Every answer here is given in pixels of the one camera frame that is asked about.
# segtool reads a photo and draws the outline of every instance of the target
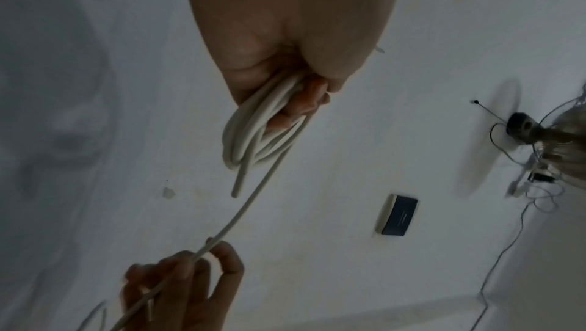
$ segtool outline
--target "peeling paint patch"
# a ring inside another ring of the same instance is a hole
[[[175,191],[165,187],[163,188],[163,197],[165,197],[167,200],[170,200],[175,197]]]

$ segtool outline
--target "human hand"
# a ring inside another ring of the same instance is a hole
[[[210,264],[205,259],[194,264],[192,252],[179,252],[158,264],[131,266],[122,290],[125,310],[142,298],[143,289],[150,290],[167,277],[169,280],[154,298],[151,320],[147,307],[143,307],[125,330],[220,331],[242,280],[244,265],[227,242],[220,241],[210,252],[220,261],[223,273],[209,297]]]
[[[328,103],[375,48],[395,0],[190,0],[232,97],[244,102],[278,71],[310,67],[302,92],[268,123],[286,129]]]

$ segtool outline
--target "white cable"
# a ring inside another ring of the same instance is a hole
[[[192,257],[196,262],[205,253],[210,251],[222,238],[238,223],[238,220],[246,213],[246,210],[261,193],[269,182],[281,161],[287,155],[295,139],[301,134],[309,123],[311,115],[302,117],[293,127],[285,131],[276,131],[265,134],[267,121],[284,108],[291,97],[303,89],[303,80],[310,74],[307,70],[282,72],[271,78],[267,84],[260,88],[254,95],[246,100],[232,115],[222,134],[222,157],[226,166],[231,170],[238,170],[236,181],[232,190],[232,197],[240,194],[248,170],[253,165],[275,161],[267,175],[255,188],[244,205],[226,226],[213,237],[206,245],[198,250]],[[110,331],[120,331],[139,309],[155,297],[167,285],[168,279],[164,279],[142,299],[134,304],[111,328]],[[87,324],[97,314],[100,303],[84,320],[79,331],[83,331]]]

